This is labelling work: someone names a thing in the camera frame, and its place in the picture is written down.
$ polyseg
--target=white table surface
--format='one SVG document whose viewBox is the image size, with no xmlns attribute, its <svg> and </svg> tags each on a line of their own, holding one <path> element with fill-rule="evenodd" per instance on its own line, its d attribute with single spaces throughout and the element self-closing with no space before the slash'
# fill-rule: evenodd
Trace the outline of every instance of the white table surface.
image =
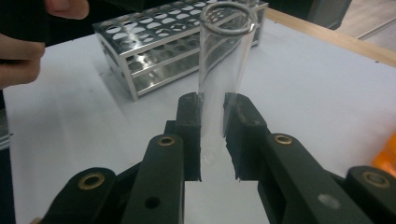
<svg viewBox="0 0 396 224">
<path fill-rule="evenodd" d="M 17 222 L 43 217 L 82 170 L 118 174 L 140 162 L 149 139 L 175 119 L 178 97 L 197 85 L 190 75 L 132 102 L 94 35 L 47 48 L 36 82 L 5 89 Z M 396 68 L 272 21 L 240 92 L 273 133 L 298 138 L 338 175 L 369 164 L 396 131 Z M 217 181 L 186 183 L 185 223 L 267 223 L 257 183 L 233 180 L 226 150 L 219 159 L 227 166 Z"/>
</svg>

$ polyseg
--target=test tube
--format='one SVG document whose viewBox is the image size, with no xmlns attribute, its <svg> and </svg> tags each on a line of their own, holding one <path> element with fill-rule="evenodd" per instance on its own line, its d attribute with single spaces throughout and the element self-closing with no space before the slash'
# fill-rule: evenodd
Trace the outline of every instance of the test tube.
<svg viewBox="0 0 396 224">
<path fill-rule="evenodd" d="M 208 5 L 200 21 L 201 159 L 215 163 L 225 148 L 230 115 L 230 109 L 223 108 L 225 95 L 238 92 L 258 23 L 255 12 L 236 2 Z"/>
</svg>

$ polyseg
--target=metal test tube rack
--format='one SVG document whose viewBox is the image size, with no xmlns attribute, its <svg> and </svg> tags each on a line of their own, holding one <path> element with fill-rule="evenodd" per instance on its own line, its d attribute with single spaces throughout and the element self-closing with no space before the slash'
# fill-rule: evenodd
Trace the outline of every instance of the metal test tube rack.
<svg viewBox="0 0 396 224">
<path fill-rule="evenodd" d="M 198 70 L 199 16 L 214 2 L 218 1 L 177 1 L 93 25 L 111 71 L 134 101 Z M 259 18 L 252 45 L 259 44 L 267 6 L 262 1 L 250 6 Z M 216 16 L 219 22 L 232 19 L 224 13 Z"/>
</svg>

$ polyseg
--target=human hand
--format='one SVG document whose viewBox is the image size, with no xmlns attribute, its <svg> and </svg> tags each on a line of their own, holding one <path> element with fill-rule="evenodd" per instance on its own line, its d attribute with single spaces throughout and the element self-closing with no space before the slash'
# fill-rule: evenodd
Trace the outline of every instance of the human hand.
<svg viewBox="0 0 396 224">
<path fill-rule="evenodd" d="M 45 3 L 47 12 L 57 17 L 81 20 L 89 13 L 87 0 L 45 0 Z M 44 43 L 0 34 L 0 89 L 36 80 L 44 52 Z"/>
</svg>

